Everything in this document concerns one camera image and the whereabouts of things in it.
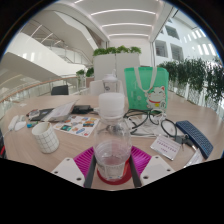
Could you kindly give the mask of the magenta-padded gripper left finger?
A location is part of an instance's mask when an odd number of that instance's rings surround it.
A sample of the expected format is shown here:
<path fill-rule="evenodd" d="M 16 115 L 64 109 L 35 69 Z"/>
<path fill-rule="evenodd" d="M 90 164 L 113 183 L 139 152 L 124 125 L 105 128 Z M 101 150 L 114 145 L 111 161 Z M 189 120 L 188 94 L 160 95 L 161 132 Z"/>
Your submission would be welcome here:
<path fill-rule="evenodd" d="M 93 148 L 89 148 L 74 158 L 66 157 L 52 171 L 52 174 L 84 188 L 92 186 L 96 160 Z"/>

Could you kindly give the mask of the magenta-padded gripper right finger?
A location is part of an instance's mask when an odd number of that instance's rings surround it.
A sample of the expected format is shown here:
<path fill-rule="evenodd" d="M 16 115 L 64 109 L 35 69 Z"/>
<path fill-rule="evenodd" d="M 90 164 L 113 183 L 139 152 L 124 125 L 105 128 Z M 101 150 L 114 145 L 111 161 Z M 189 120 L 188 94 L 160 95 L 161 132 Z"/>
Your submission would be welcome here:
<path fill-rule="evenodd" d="M 159 155 L 150 156 L 135 146 L 131 149 L 129 164 L 135 187 L 145 186 L 175 172 Z"/>

